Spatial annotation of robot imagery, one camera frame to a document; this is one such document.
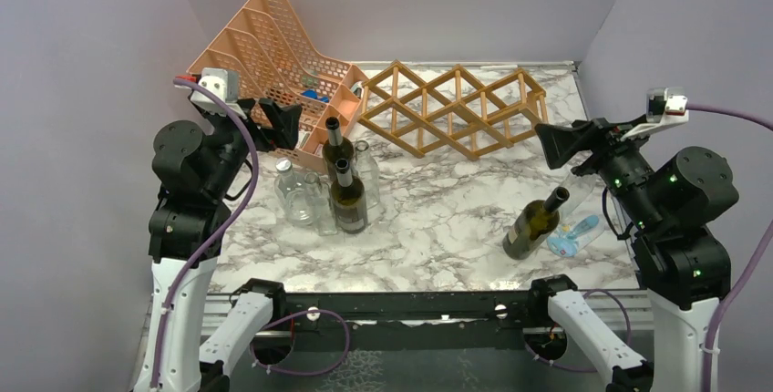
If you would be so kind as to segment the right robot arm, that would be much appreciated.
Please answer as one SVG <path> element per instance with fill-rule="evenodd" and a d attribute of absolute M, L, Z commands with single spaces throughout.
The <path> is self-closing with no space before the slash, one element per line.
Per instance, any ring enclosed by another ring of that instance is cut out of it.
<path fill-rule="evenodd" d="M 609 391 L 711 391 L 731 261 L 708 224 L 737 203 L 738 193 L 727 161 L 702 147 L 684 148 L 652 169 L 640 148 L 653 129 L 641 118 L 535 128 L 553 169 L 587 152 L 572 173 L 599 176 L 631 220 L 634 259 L 653 315 L 654 359 L 623 342 L 564 274 L 532 283 L 526 313 L 537 325 L 560 325 Z"/>

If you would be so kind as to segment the wooden wine rack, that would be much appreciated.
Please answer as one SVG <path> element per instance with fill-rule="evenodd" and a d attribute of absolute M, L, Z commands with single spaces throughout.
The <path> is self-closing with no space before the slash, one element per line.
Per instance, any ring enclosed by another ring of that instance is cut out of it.
<path fill-rule="evenodd" d="M 478 160 L 549 121 L 545 89 L 521 67 L 490 83 L 460 64 L 425 80 L 396 60 L 363 83 L 362 101 L 359 124 L 417 158 L 449 147 Z"/>

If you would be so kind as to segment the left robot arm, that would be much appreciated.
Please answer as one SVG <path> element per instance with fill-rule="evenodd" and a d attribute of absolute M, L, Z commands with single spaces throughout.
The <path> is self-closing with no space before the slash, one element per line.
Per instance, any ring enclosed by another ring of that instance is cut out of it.
<path fill-rule="evenodd" d="M 151 168 L 160 179 L 149 219 L 153 301 L 147 352 L 137 391 L 223 390 L 223 364 L 200 361 L 206 294 L 232 211 L 228 191 L 242 166 L 257 167 L 250 149 L 289 150 L 303 108 L 268 98 L 234 104 L 239 124 L 208 114 L 206 133 L 193 121 L 165 125 L 153 140 Z"/>

